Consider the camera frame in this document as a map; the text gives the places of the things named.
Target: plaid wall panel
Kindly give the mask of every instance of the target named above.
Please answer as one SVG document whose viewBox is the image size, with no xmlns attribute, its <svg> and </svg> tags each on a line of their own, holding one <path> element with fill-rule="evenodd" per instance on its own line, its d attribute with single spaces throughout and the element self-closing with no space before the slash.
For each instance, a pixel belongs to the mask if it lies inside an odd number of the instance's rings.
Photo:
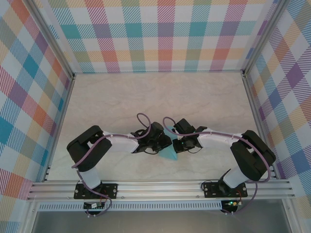
<svg viewBox="0 0 311 233">
<path fill-rule="evenodd" d="M 71 66 L 95 73 L 240 70 L 272 0 L 36 3 Z"/>
<path fill-rule="evenodd" d="M 266 26 L 268 25 L 268 22 L 269 22 L 269 20 L 271 19 L 272 15 L 273 15 L 273 13 L 274 13 L 274 11 L 275 11 L 275 9 L 276 9 L 276 5 L 277 5 L 278 2 L 279 2 L 279 0 L 273 0 L 273 3 L 272 3 L 272 5 L 271 5 L 271 7 L 270 7 L 270 9 L 269 9 L 269 11 L 268 11 L 268 14 L 267 14 L 266 17 L 264 18 L 264 21 L 263 21 L 263 23 L 262 23 L 262 25 L 261 25 L 261 27 L 260 27 L 260 29 L 259 29 L 257 35 L 256 35 L 256 38 L 255 38 L 255 40 L 254 40 L 254 42 L 253 42 L 253 44 L 252 44 L 252 46 L 251 46 L 251 49 L 248 51 L 248 54 L 247 54 L 246 59 L 245 59 L 245 61 L 244 61 L 244 63 L 243 63 L 243 66 L 242 66 L 242 69 L 243 69 L 243 70 L 245 69 L 245 67 L 246 67 L 246 65 L 247 65 L 247 63 L 248 63 L 249 58 L 250 58 L 251 55 L 253 54 L 253 51 L 254 51 L 254 49 L 256 48 L 256 46 L 257 46 L 257 44 L 258 44 L 258 42 L 259 42 L 259 40 L 260 40 L 260 38 L 261 38 L 261 36 L 262 36 L 262 33 L 263 33 L 264 29 L 265 29 Z"/>
<path fill-rule="evenodd" d="M 22 0 L 0 0 L 0 232 L 17 231 L 39 181 L 69 78 Z"/>
<path fill-rule="evenodd" d="M 292 0 L 248 77 L 282 178 L 311 232 L 311 1 Z"/>
</svg>

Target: purple cable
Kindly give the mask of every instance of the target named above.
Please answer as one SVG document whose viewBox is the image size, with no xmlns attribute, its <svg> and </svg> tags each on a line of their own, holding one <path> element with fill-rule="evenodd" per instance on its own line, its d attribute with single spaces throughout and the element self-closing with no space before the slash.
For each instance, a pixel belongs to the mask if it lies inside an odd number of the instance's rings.
<svg viewBox="0 0 311 233">
<path fill-rule="evenodd" d="M 88 155 L 92 152 L 92 150 L 94 150 L 94 148 L 97 146 L 98 143 L 100 143 L 102 140 L 104 140 L 105 138 L 107 137 L 126 137 L 126 138 L 129 138 L 129 139 L 141 139 L 141 138 L 144 138 L 145 136 L 148 135 L 148 133 L 150 132 L 151 130 L 151 121 L 149 119 L 149 117 L 144 114 L 144 113 L 137 113 L 136 117 L 137 119 L 139 120 L 139 122 L 143 125 L 143 126 L 146 126 L 145 124 L 142 123 L 142 121 L 139 119 L 139 115 L 143 115 L 144 117 L 147 118 L 148 122 L 149 122 L 149 127 L 148 127 L 148 131 L 147 133 L 145 133 L 143 136 L 139 136 L 139 137 L 129 137 L 127 135 L 124 135 L 124 134 L 118 134 L 118 133 L 115 133 L 115 134 L 108 134 L 108 135 L 104 135 L 102 136 L 101 138 L 99 138 L 94 144 L 93 146 L 87 151 L 87 153 L 82 157 L 82 159 L 80 159 L 75 165 L 73 165 L 71 168 L 76 168 L 77 166 L 79 166 L 87 157 Z"/>
<path fill-rule="evenodd" d="M 236 139 L 238 139 L 238 140 L 241 140 L 242 142 L 244 142 L 244 143 L 246 143 L 247 145 L 249 145 L 249 146 L 254 150 L 254 152 L 256 152 L 257 155 L 262 159 L 262 161 L 263 161 L 263 163 L 265 164 L 266 169 L 267 169 L 267 171 L 268 171 L 268 177 L 267 177 L 265 180 L 263 180 L 263 181 L 256 181 L 256 182 L 255 182 L 255 181 L 247 181 L 247 182 L 246 182 L 246 183 L 255 183 L 255 192 L 254 192 L 254 195 L 252 196 L 251 200 L 248 202 L 248 204 L 247 204 L 245 207 L 243 207 L 243 208 L 240 209 L 240 210 L 237 210 L 235 213 L 238 213 L 238 212 L 240 213 L 240 212 L 242 212 L 242 210 L 244 210 L 247 206 L 249 206 L 250 203 L 253 202 L 253 200 L 254 200 L 254 198 L 255 198 L 255 196 L 256 196 L 256 194 L 257 194 L 257 191 L 258 191 L 258 184 L 257 184 L 257 183 L 265 183 L 265 182 L 268 182 L 268 181 L 270 180 L 270 178 L 271 178 L 271 171 L 270 171 L 270 168 L 269 168 L 269 165 L 268 165 L 267 161 L 264 159 L 264 157 L 263 157 L 262 154 L 259 152 L 259 150 L 258 150 L 253 144 L 251 144 L 249 141 L 247 141 L 246 139 L 244 139 L 244 138 L 242 138 L 242 137 L 239 137 L 239 136 L 235 136 L 235 135 L 229 134 L 229 133 L 220 133 L 220 132 L 211 132 L 211 131 L 209 131 L 209 132 L 188 133 L 188 134 L 175 133 L 175 132 L 173 132 L 172 130 L 170 130 L 170 129 L 166 126 L 166 124 L 165 124 L 165 119 L 170 119 L 170 120 L 172 120 L 172 121 L 174 122 L 174 125 L 175 125 L 176 123 L 175 123 L 175 121 L 174 121 L 172 118 L 170 118 L 170 117 L 168 117 L 168 116 L 166 116 L 166 117 L 163 118 L 163 126 L 164 126 L 164 128 L 166 128 L 167 131 L 169 131 L 169 132 L 172 133 L 172 134 L 175 134 L 175 135 L 177 135 L 177 136 L 193 136 L 193 135 L 198 135 L 198 134 L 210 134 L 210 133 L 212 133 L 212 134 L 216 134 L 216 135 L 220 135 L 220 136 L 233 137 L 233 138 L 236 138 Z"/>
<path fill-rule="evenodd" d="M 103 197 L 103 198 L 109 199 L 109 201 L 110 201 L 109 206 L 108 206 L 105 210 L 101 211 L 101 212 L 100 212 L 99 214 L 97 214 L 97 215 L 92 215 L 92 216 L 93 216 L 93 217 L 96 217 L 96 216 L 100 216 L 100 215 L 106 213 L 107 210 L 109 210 L 109 209 L 111 208 L 111 206 L 112 206 L 112 199 L 111 199 L 110 197 L 108 197 L 108 196 L 106 196 L 106 195 L 104 195 L 104 194 L 98 193 L 98 192 L 92 190 L 90 187 L 88 187 L 87 184 L 84 182 L 84 180 L 83 180 L 83 178 L 82 178 L 82 176 L 81 176 L 79 170 L 77 170 L 77 174 L 78 174 L 80 180 L 82 181 L 82 184 L 84 185 L 84 187 L 85 187 L 88 191 L 90 191 L 90 192 L 92 192 L 92 193 L 94 193 L 94 194 L 97 194 L 97 195 L 99 195 L 99 196 L 101 196 L 101 197 Z"/>
<path fill-rule="evenodd" d="M 243 142 L 245 142 L 247 145 L 249 145 L 258 155 L 259 157 L 262 159 L 263 163 L 265 164 L 266 166 L 266 169 L 268 171 L 268 177 L 263 180 L 263 181 L 257 181 L 258 183 L 265 183 L 265 182 L 268 182 L 271 178 L 271 171 L 270 171 L 270 168 L 269 168 L 269 165 L 267 163 L 267 161 L 264 159 L 264 157 L 262 156 L 262 154 L 259 152 L 259 150 L 257 150 L 256 147 L 253 146 L 253 144 L 251 144 L 249 141 L 247 141 L 246 139 L 242 138 L 242 137 L 239 137 L 239 136 L 235 136 L 235 135 L 232 135 L 232 134 L 229 134 L 229 133 L 220 133 L 220 132 L 214 132 L 214 131 L 208 131 L 208 132 L 196 132 L 196 133 L 187 133 L 187 134 L 180 134 L 180 133 L 175 133 L 173 132 L 172 130 L 170 130 L 166 124 L 165 124 L 165 119 L 170 119 L 170 120 L 173 120 L 172 118 L 166 116 L 163 118 L 163 126 L 164 128 L 167 129 L 168 132 L 172 133 L 172 134 L 175 134 L 177 136 L 193 136 L 193 135 L 198 135 L 198 134 L 216 134 L 216 135 L 220 135 L 220 136 L 225 136 L 225 137 L 233 137 L 233 138 L 236 138 L 238 140 L 241 140 Z"/>
<path fill-rule="evenodd" d="M 129 138 L 129 139 L 141 139 L 141 138 L 144 138 L 145 136 L 147 136 L 148 133 L 149 133 L 150 130 L 151 130 L 151 120 L 149 119 L 149 117 L 148 117 L 146 114 L 144 114 L 144 113 L 137 113 L 136 117 L 137 117 L 138 121 L 139 121 L 143 126 L 145 126 L 146 128 L 147 128 L 147 126 L 146 126 L 144 123 L 142 123 L 142 121 L 139 119 L 139 115 L 143 115 L 143 116 L 146 117 L 147 120 L 148 120 L 149 127 L 148 127 L 147 133 L 145 133 L 144 135 L 139 136 L 139 137 L 129 137 L 129 136 L 127 136 L 127 135 L 124 135 L 124 134 L 117 134 L 117 133 L 116 133 L 116 134 L 104 135 L 104 136 L 102 136 L 101 138 L 99 138 L 99 139 L 93 144 L 93 146 L 87 151 L 87 153 L 82 157 L 82 159 L 80 159 L 75 165 L 73 165 L 73 166 L 71 167 L 71 168 L 76 168 L 80 180 L 82 181 L 84 187 L 85 187 L 88 191 L 90 191 L 90 192 L 92 192 L 92 193 L 94 193 L 94 194 L 97 194 L 97 195 L 99 195 L 99 196 L 101 196 L 101 197 L 103 197 L 103 198 L 109 199 L 109 201 L 110 201 L 109 206 L 108 206 L 105 210 L 101 211 L 99 214 L 97 214 L 97 215 L 95 215 L 95 216 L 100 216 L 100 215 L 106 213 L 106 212 L 111 208 L 111 206 L 112 206 L 112 200 L 111 200 L 110 197 L 108 197 L 108 196 L 106 196 L 106 195 L 104 195 L 104 194 L 98 193 L 98 192 L 92 190 L 90 187 L 88 187 L 87 184 L 84 182 L 84 180 L 83 180 L 83 178 L 82 178 L 82 176 L 81 176 L 81 174 L 80 174 L 80 172 L 79 172 L 77 166 L 79 166 L 79 165 L 89 156 L 89 154 L 92 152 L 92 150 L 96 147 L 96 145 L 97 145 L 100 141 L 104 140 L 104 139 L 107 138 L 107 137 L 110 137 L 110 136 L 117 136 L 117 137 L 126 137 L 126 138 Z"/>
</svg>

